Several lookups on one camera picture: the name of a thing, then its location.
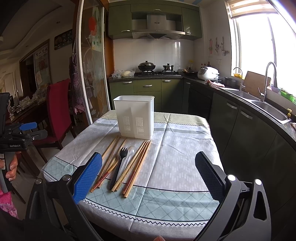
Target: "range hood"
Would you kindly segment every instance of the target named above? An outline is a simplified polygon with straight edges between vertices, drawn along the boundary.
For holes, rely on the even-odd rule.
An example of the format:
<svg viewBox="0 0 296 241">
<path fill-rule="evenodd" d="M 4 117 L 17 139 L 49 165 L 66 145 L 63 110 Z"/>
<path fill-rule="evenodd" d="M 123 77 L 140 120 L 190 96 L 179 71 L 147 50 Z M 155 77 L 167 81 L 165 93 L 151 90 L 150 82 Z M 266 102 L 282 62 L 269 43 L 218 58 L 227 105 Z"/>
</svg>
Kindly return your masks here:
<svg viewBox="0 0 296 241">
<path fill-rule="evenodd" d="M 147 14 L 147 29 L 132 30 L 133 39 L 179 39 L 185 32 L 168 30 L 166 15 Z"/>
</svg>

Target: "black fork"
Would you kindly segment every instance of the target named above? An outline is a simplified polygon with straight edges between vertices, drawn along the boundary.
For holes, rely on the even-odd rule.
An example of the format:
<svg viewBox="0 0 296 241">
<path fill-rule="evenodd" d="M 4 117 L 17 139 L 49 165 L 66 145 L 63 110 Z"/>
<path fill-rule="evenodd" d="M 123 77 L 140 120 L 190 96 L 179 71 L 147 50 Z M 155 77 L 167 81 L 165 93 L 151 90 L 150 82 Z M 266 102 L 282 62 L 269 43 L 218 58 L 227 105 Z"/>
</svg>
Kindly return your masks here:
<svg viewBox="0 0 296 241">
<path fill-rule="evenodd" d="M 119 172 L 119 168 L 120 168 L 120 165 L 121 165 L 121 162 L 122 162 L 122 159 L 125 158 L 128 154 L 128 149 L 123 147 L 121 150 L 120 150 L 120 159 L 119 159 L 119 162 L 117 163 L 116 165 L 116 168 L 115 168 L 115 171 L 114 171 L 114 174 L 113 174 L 113 177 L 111 179 L 111 182 L 110 182 L 110 185 L 109 185 L 109 189 L 111 190 L 113 187 L 114 187 L 114 184 L 116 182 L 116 178 L 117 178 L 117 175 L 118 175 L 118 172 Z"/>
</svg>

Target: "sink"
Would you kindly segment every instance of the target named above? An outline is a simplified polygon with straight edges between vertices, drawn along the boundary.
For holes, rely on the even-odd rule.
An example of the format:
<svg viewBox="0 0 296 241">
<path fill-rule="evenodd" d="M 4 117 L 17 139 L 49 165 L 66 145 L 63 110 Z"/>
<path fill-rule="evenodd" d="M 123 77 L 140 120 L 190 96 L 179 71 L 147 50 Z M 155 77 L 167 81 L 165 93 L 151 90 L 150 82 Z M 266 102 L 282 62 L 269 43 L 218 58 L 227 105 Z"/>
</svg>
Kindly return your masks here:
<svg viewBox="0 0 296 241">
<path fill-rule="evenodd" d="M 283 125 L 291 121 L 291 119 L 288 119 L 286 115 L 278 111 L 276 108 L 274 108 L 270 104 L 267 104 L 266 102 L 252 101 L 252 103 L 258 106 L 263 111 L 267 112 L 269 115 L 271 115 L 273 118 L 275 118 L 279 123 Z"/>
<path fill-rule="evenodd" d="M 243 91 L 239 91 L 239 90 L 234 90 L 234 89 L 227 89 L 227 88 L 222 88 L 230 93 L 233 93 L 239 97 L 242 97 L 244 99 L 247 99 L 247 100 L 259 100 L 257 97 L 253 96 L 253 95 L 250 95 L 246 92 L 243 92 Z"/>
</svg>

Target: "double basin sink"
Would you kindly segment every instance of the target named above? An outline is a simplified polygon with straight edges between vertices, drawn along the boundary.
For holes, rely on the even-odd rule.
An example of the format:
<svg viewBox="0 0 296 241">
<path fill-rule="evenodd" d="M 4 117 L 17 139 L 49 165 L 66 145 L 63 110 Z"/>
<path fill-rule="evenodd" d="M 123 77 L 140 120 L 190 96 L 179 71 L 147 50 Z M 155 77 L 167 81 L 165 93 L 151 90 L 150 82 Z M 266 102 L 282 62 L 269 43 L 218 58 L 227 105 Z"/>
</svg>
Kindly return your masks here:
<svg viewBox="0 0 296 241">
<path fill-rule="evenodd" d="M 271 117 L 273 117 L 277 122 L 279 122 L 282 125 L 291 121 L 291 119 L 288 118 L 286 115 L 284 115 L 282 112 L 278 111 L 276 108 L 274 108 L 270 104 L 260 101 L 257 97 L 253 95 L 250 95 L 246 92 L 235 90 L 235 89 L 228 89 L 228 88 L 221 88 L 221 89 L 224 89 L 250 102 L 251 104 L 255 105 L 256 107 L 264 111 L 265 113 L 269 114 Z"/>
</svg>

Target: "wooden chopstick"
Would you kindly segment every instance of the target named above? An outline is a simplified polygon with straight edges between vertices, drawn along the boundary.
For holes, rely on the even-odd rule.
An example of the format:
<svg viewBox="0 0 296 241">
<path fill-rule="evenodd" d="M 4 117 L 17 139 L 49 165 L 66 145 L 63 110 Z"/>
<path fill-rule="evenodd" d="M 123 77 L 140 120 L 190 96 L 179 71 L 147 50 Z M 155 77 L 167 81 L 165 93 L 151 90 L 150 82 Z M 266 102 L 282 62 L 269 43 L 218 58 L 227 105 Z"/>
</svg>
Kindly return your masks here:
<svg viewBox="0 0 296 241">
<path fill-rule="evenodd" d="M 118 136 L 117 141 L 116 141 L 116 143 L 115 143 L 115 146 L 113 147 L 113 149 L 112 149 L 112 151 L 111 151 L 111 154 L 109 155 L 108 160 L 105 162 L 104 167 L 103 167 L 103 168 L 101 169 L 101 171 L 100 171 L 100 174 L 99 174 L 99 176 L 98 176 L 99 179 L 102 177 L 102 175 L 105 173 L 106 169 L 108 168 L 109 163 L 110 163 L 110 159 L 111 159 L 111 157 L 113 156 L 114 150 L 115 150 L 115 148 L 116 148 L 116 146 L 117 146 L 119 140 L 120 140 L 120 137 Z"/>
<path fill-rule="evenodd" d="M 111 148 L 111 146 L 113 145 L 113 143 L 115 142 L 115 140 L 118 138 L 119 136 L 116 136 L 114 138 L 114 140 L 111 142 L 111 144 L 107 147 L 107 149 L 104 151 L 104 154 L 102 155 L 102 159 L 105 159 L 105 155 L 108 153 L 109 149 Z"/>
<path fill-rule="evenodd" d="M 142 145 L 140 146 L 140 148 L 138 149 L 138 151 L 136 152 L 136 154 L 134 155 L 133 159 L 129 162 L 128 166 L 126 167 L 126 169 L 123 171 L 123 173 L 121 174 L 120 178 L 117 180 L 117 182 L 115 183 L 114 187 L 112 188 L 112 192 L 117 191 L 118 188 L 120 187 L 120 185 L 122 184 L 122 182 L 124 181 L 125 177 L 127 176 L 127 174 L 129 173 L 129 171 L 131 170 L 133 164 L 136 162 L 139 154 L 141 153 L 142 148 L 144 147 L 144 144 L 146 143 L 146 140 L 142 143 Z"/>
<path fill-rule="evenodd" d="M 131 191 L 131 189 L 132 189 L 132 187 L 133 187 L 133 184 L 134 184 L 134 182 L 135 182 L 135 180 L 136 180 L 136 178 L 137 178 L 137 175 L 139 174 L 139 171 L 140 171 L 140 169 L 141 169 L 141 166 L 142 166 L 142 164 L 143 164 L 143 162 L 144 162 L 144 160 L 145 160 L 145 158 L 146 158 L 146 156 L 147 156 L 147 152 L 148 152 L 148 149 L 149 149 L 150 145 L 151 145 L 151 141 L 150 141 L 149 144 L 147 145 L 147 148 L 145 149 L 144 155 L 142 156 L 142 158 L 141 158 L 141 160 L 140 160 L 139 166 L 138 166 L 137 170 L 135 171 L 135 173 L 134 173 L 134 175 L 133 175 L 133 179 L 131 180 L 131 182 L 130 182 L 130 184 L 129 184 L 129 186 L 128 186 L 128 188 L 127 188 L 125 194 L 124 194 L 124 197 L 125 197 L 125 198 L 128 197 L 128 195 L 129 195 L 129 193 L 130 193 L 130 191 Z"/>
<path fill-rule="evenodd" d="M 120 148 L 118 149 L 118 156 L 115 156 L 115 157 L 114 157 L 114 159 L 116 158 L 117 161 L 119 161 L 119 158 L 120 158 L 120 156 L 119 156 L 119 152 L 120 152 L 120 150 L 122 149 L 122 147 L 123 147 L 123 145 L 124 145 L 126 139 L 127 139 L 127 138 L 125 138 L 125 140 L 122 142 Z"/>
<path fill-rule="evenodd" d="M 132 172 L 132 174 L 130 175 L 130 177 L 129 177 L 129 179 L 128 179 L 128 181 L 127 181 L 127 183 L 126 183 L 126 185 L 125 185 L 125 187 L 124 187 L 124 189 L 123 189 L 123 191 L 122 191 L 122 194 L 123 194 L 123 195 L 125 194 L 126 190 L 128 189 L 128 186 L 130 185 L 130 183 L 131 183 L 131 181 L 132 181 L 132 179 L 133 179 L 133 176 L 135 175 L 135 172 L 137 171 L 137 169 L 138 169 L 138 167 L 139 167 L 139 164 L 140 164 L 140 162 L 141 162 L 141 159 L 142 159 L 142 157 L 143 157 L 143 155 L 144 155 L 144 153 L 145 153 L 145 150 L 146 150 L 148 144 L 149 144 L 149 142 L 146 142 L 146 143 L 145 143 L 144 147 L 143 147 L 142 150 L 141 150 L 141 153 L 139 154 L 139 157 L 137 158 L 137 161 L 138 161 L 138 162 L 137 162 L 137 164 L 135 165 L 135 168 L 133 169 L 133 172 Z"/>
<path fill-rule="evenodd" d="M 93 192 L 100 184 L 103 183 L 104 179 L 109 175 L 109 173 L 116 167 L 118 160 L 115 161 L 115 158 L 113 158 L 113 161 L 111 163 L 111 167 L 107 170 L 107 172 L 98 180 L 98 182 L 92 187 L 92 189 L 90 190 L 90 192 Z"/>
</svg>

